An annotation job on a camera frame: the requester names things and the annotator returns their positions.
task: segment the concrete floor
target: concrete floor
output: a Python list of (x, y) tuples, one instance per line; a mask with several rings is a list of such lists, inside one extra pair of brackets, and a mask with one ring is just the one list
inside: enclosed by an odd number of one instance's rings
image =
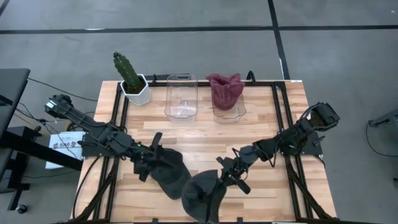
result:
[[(275, 0), (280, 26), (398, 24), (395, 0)], [(178, 26), (271, 26), (263, 0), (10, 0), (0, 30), (86, 29)], [(398, 108), (396, 95), (398, 30), (281, 32), (291, 79), (303, 80), (310, 104), (329, 102), (341, 117), (322, 143), (326, 173), (338, 216), (343, 220), (397, 223), (396, 158), (373, 153), (366, 143), (367, 120)], [(112, 53), (124, 53), (138, 72), (188, 72), (203, 78), (213, 72), (281, 79), (273, 31), (173, 32), (133, 34), (0, 35), (0, 68), (26, 67), (31, 78), (74, 94), (97, 98), (103, 80), (119, 80)], [(21, 102), (36, 116), (57, 91), (29, 82)], [(95, 103), (74, 98), (82, 111)], [(14, 119), (11, 126), (25, 125)], [(61, 131), (65, 123), (55, 124)], [(370, 129), (374, 147), (398, 154), (389, 126)], [(26, 175), (47, 171), (31, 159)], [(31, 190), (21, 203), (28, 213), (7, 212), (10, 194), (0, 195), (0, 223), (51, 223), (67, 220), (79, 173), (28, 179)]]

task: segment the wooden table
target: wooden table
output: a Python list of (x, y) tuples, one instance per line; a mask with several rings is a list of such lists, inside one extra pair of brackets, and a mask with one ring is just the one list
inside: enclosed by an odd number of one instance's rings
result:
[[(95, 113), (96, 121), (108, 122), (111, 118), (117, 81), (103, 82)], [(286, 81), (287, 94), (293, 119), (296, 120), (308, 108), (302, 82)], [(149, 104), (138, 107), (129, 104), (126, 127), (128, 133), (143, 144), (150, 144), (154, 134), (163, 133), (161, 144), (180, 151), (184, 163), (192, 175), (209, 169), (221, 169), (218, 156), (234, 157), (232, 147), (239, 149), (254, 141), (274, 137), (278, 132), (272, 90), (268, 86), (246, 87), (243, 91), (247, 113), (238, 123), (219, 124), (213, 121), (209, 87), (198, 87), (198, 114), (194, 123), (171, 123), (164, 114), (166, 87), (152, 89)], [(282, 94), (279, 92), (282, 111)], [(119, 104), (118, 121), (121, 117), (123, 98)], [(287, 127), (286, 115), (283, 113)], [(84, 161), (80, 181), (94, 158)], [(330, 215), (335, 208), (323, 164), (313, 156), (302, 156), (303, 168), (309, 191)], [(88, 205), (98, 188), (102, 159), (93, 167), (83, 184), (76, 214)], [(234, 222), (236, 217), (245, 221), (294, 221), (292, 199), (283, 157), (278, 155), (275, 169), (268, 162), (258, 160), (250, 167), (246, 183), (251, 193), (245, 195), (236, 186), (228, 187), (220, 206), (220, 221)], [(302, 194), (297, 189), (302, 217), (305, 207)], [(100, 218), (104, 217), (106, 192), (101, 204)], [(171, 200), (159, 185), (148, 177), (145, 183), (133, 174), (133, 163), (121, 161), (114, 195), (112, 222), (192, 222), (183, 210), (181, 200)]]

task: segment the red cloth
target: red cloth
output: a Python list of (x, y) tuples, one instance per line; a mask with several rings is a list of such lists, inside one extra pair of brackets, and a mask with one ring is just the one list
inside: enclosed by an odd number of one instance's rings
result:
[(210, 74), (206, 79), (210, 82), (213, 103), (220, 110), (231, 109), (243, 92), (244, 82), (239, 73), (229, 77)]

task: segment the white hexagonal pot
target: white hexagonal pot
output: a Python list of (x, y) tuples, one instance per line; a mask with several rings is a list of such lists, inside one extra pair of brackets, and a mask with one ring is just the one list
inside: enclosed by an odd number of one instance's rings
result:
[(141, 90), (140, 93), (138, 94), (129, 94), (127, 93), (124, 88), (123, 88), (123, 82), (120, 83), (120, 87), (123, 90), (124, 95), (129, 98), (131, 103), (134, 103), (137, 106), (142, 106), (150, 102), (150, 89), (147, 83), (147, 80), (145, 79), (145, 76), (143, 74), (137, 74), (142, 78), (142, 80), (145, 81), (145, 87)]

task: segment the clear plastic container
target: clear plastic container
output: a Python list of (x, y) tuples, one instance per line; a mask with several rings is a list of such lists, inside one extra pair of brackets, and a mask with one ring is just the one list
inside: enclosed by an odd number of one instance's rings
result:
[(217, 123), (233, 123), (238, 122), (243, 115), (246, 114), (244, 107), (243, 95), (241, 94), (235, 105), (226, 111), (218, 109), (213, 103), (214, 121)]
[(171, 122), (195, 121), (198, 113), (198, 78), (195, 75), (170, 75), (164, 113)]

